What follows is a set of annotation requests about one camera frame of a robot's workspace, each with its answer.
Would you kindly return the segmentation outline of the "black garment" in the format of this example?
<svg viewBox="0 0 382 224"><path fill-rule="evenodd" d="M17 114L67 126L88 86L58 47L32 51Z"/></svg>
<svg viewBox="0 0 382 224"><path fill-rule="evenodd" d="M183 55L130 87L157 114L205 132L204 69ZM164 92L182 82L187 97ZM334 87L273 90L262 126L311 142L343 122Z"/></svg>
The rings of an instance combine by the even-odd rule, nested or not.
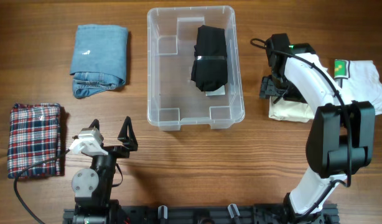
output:
<svg viewBox="0 0 382 224"><path fill-rule="evenodd" d="M200 91L216 91L228 82L225 30L202 25L194 45L191 81Z"/></svg>

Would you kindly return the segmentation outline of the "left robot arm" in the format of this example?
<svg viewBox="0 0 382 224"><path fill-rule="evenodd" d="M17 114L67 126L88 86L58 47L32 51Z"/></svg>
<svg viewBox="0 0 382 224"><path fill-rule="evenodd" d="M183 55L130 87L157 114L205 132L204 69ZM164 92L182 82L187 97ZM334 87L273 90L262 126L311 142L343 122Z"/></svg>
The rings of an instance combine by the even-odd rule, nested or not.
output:
<svg viewBox="0 0 382 224"><path fill-rule="evenodd" d="M119 201L111 199L112 188L120 186L113 182L115 172L121 170L117 160L128 158L130 152L138 149L129 116L124 120L118 140L122 142L121 145L105 146L97 119L74 137L70 151L89 156L92 162L89 168L81 169L73 176L75 208L64 211L64 223L131 222Z"/></svg>

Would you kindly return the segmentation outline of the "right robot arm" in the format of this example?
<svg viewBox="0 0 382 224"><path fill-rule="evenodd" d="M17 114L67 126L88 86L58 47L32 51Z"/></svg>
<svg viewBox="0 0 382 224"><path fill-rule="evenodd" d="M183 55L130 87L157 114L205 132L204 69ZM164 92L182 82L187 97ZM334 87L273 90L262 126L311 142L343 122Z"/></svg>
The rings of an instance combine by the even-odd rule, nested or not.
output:
<svg viewBox="0 0 382 224"><path fill-rule="evenodd" d="M305 146L309 166L282 205L265 213L280 223L330 223L325 201L337 186L349 188L352 175L371 162L375 109L342 91L308 43L292 44L285 33L250 42L266 51L271 68L262 79L260 98L307 103L314 114Z"/></svg>

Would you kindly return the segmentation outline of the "cream cloth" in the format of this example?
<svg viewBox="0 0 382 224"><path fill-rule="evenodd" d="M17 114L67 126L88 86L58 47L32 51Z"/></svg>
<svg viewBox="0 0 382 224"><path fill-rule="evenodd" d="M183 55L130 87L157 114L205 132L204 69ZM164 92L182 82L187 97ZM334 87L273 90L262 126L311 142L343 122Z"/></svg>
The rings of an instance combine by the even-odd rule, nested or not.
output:
<svg viewBox="0 0 382 224"><path fill-rule="evenodd" d="M270 97L269 99L268 116L271 119L306 123L314 118L311 108L306 103L280 99L274 104L275 99L276 97Z"/></svg>

